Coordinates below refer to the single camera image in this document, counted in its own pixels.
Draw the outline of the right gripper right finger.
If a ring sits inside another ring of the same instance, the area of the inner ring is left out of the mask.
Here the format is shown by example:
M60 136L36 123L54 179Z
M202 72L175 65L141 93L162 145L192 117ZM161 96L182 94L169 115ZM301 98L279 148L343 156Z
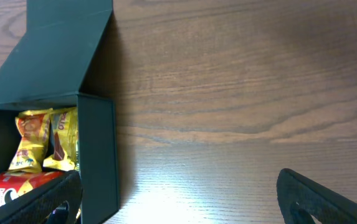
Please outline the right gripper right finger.
M357 223L357 203L288 168L278 175L277 200L285 223Z

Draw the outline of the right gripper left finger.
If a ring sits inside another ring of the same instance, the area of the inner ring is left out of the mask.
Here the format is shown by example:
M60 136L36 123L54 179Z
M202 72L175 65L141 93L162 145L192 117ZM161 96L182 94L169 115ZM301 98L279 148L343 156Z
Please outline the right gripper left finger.
M71 170L0 207L0 223L75 223L82 202L79 172Z

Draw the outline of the yellow Apollo cake packet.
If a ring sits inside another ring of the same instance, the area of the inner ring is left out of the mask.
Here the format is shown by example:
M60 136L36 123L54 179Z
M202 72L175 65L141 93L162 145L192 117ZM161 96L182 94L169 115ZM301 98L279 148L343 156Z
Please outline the yellow Apollo cake packet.
M79 170L79 126L77 107L53 110L50 114L54 152L43 167L62 171Z

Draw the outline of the red Pringles can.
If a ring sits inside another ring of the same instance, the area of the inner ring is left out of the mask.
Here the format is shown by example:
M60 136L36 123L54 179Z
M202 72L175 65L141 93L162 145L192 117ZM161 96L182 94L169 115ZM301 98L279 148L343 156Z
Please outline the red Pringles can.
M64 172L3 172L0 174L0 207L33 189L60 177Z

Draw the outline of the yellow peanut butter packet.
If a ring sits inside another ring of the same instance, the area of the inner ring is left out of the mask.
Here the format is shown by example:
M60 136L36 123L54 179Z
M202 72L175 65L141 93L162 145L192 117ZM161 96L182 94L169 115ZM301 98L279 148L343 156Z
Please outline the yellow peanut butter packet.
M8 171L38 173L48 150L52 109L27 110L15 117L21 141Z

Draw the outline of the dark green gift box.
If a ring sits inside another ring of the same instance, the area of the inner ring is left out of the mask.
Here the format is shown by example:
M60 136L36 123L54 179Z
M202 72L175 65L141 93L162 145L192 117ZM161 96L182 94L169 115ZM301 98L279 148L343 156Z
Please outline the dark green gift box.
M115 107L82 89L112 12L111 0L28 1L26 33L0 68L0 173L19 145L19 112L78 108L83 223L120 208Z

